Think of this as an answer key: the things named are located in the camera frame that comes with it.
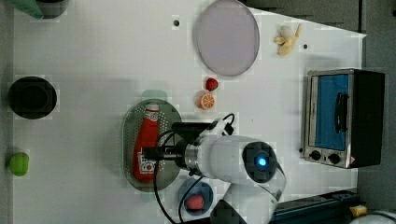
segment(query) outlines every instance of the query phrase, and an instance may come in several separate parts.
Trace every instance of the white table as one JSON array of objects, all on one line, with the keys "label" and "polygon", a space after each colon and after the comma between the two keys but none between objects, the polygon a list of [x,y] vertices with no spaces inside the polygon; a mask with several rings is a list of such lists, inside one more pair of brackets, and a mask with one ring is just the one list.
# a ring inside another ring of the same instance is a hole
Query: white table
[{"label": "white table", "polygon": [[[79,0],[41,22],[16,12],[14,73],[45,75],[60,104],[46,119],[14,119],[15,148],[31,158],[27,176],[14,178],[14,223],[166,222],[154,197],[131,187],[120,168],[123,116],[148,89],[165,90],[183,119],[236,113],[237,133],[276,148],[288,178],[281,201],[356,188],[357,170],[304,161],[298,149],[306,72],[360,68],[362,35],[252,9],[258,59],[241,76],[217,76],[216,106],[201,111],[194,95],[215,74],[194,49],[192,27],[210,2]],[[277,56],[277,28],[298,23],[297,46]]]}]

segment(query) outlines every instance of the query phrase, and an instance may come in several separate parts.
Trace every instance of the oven knob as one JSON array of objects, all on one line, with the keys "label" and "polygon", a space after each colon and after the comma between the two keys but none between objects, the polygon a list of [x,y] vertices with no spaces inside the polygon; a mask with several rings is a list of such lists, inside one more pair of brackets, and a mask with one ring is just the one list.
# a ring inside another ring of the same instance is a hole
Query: oven knob
[{"label": "oven knob", "polygon": [[320,159],[320,152],[314,150],[309,156],[312,157],[314,161],[318,161]]},{"label": "oven knob", "polygon": [[329,160],[332,164],[337,164],[341,160],[337,154],[332,154],[332,155],[328,156],[327,158],[329,158]]}]

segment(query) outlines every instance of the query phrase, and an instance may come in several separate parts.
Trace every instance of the ketchup bottle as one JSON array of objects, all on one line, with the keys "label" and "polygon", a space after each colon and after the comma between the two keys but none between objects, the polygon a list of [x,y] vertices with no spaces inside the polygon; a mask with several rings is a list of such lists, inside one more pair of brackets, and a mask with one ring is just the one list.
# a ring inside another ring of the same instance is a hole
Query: ketchup bottle
[{"label": "ketchup bottle", "polygon": [[146,106],[145,117],[134,145],[134,178],[143,183],[154,180],[155,161],[147,160],[143,156],[142,147],[155,147],[158,137],[158,111],[159,106],[150,104]]}]

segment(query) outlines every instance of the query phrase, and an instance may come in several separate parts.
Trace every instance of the small orange fruit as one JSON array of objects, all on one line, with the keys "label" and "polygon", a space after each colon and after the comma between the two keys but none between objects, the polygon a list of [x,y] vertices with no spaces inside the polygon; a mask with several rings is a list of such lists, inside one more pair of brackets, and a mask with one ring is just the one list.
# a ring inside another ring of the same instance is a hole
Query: small orange fruit
[{"label": "small orange fruit", "polygon": [[215,98],[210,93],[206,93],[198,99],[198,107],[204,110],[212,108],[214,104]]}]

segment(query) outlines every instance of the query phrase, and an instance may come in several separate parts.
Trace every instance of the blue light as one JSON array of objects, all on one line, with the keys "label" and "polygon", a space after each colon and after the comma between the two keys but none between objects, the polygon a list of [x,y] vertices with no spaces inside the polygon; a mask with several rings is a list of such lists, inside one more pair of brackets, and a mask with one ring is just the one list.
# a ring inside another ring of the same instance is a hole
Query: blue light
[{"label": "blue light", "polygon": [[267,164],[267,161],[264,158],[259,158],[259,165],[260,166],[265,166]]}]

